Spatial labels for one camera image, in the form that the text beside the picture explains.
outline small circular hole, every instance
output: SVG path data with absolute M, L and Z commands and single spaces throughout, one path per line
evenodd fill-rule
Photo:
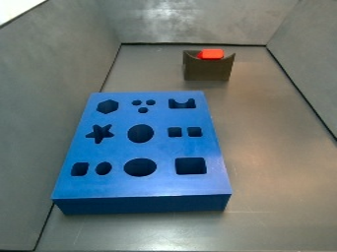
M 130 176 L 149 176 L 157 169 L 157 164 L 152 159 L 137 158 L 130 160 L 125 165 L 125 171 Z
M 99 175 L 107 175 L 111 172 L 113 166 L 109 162 L 102 162 L 99 163 L 99 165 L 97 166 L 97 173 Z
M 156 100 L 154 100 L 154 99 L 149 99 L 149 100 L 146 101 L 146 104 L 150 105 L 150 106 L 154 105 L 154 104 L 156 104 Z
M 138 112 L 140 112 L 141 114 L 148 113 L 148 111 L 149 111 L 148 107 L 142 107 L 142 108 L 138 110 Z
M 128 131 L 128 137 L 134 143 L 148 142 L 154 135 L 153 128 L 149 125 L 138 124 Z
M 132 104 L 136 106 L 140 106 L 142 104 L 142 101 L 140 99 L 137 99 L 132 102 Z

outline square hole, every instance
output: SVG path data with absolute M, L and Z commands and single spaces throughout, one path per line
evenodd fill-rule
M 181 157 L 176 159 L 176 171 L 178 175 L 206 174 L 206 160 L 202 157 Z
M 201 127 L 189 127 L 188 132 L 190 137 L 201 138 L 204 136 Z
M 89 167 L 90 167 L 89 162 L 77 162 L 73 165 L 71 176 L 85 176 L 87 174 Z
M 181 138 L 184 136 L 181 127 L 172 127 L 168 129 L 170 138 Z

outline shape sorter board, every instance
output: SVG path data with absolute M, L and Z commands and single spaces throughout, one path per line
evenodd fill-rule
M 231 195 L 204 92 L 91 94 L 51 196 L 67 215 L 222 211 Z

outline red object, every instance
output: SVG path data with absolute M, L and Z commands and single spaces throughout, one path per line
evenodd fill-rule
M 204 49 L 197 57 L 200 59 L 206 59 L 206 60 L 218 60 L 222 59 L 225 56 L 225 52 L 222 49 Z

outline metal wall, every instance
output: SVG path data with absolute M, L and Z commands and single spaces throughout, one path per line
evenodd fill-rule
M 47 1 L 0 30 L 0 250 L 33 250 L 90 92 L 121 47 L 98 2 Z
M 268 48 L 337 137 L 337 1 L 303 0 Z
M 122 42 L 267 44 L 297 0 L 102 1 Z

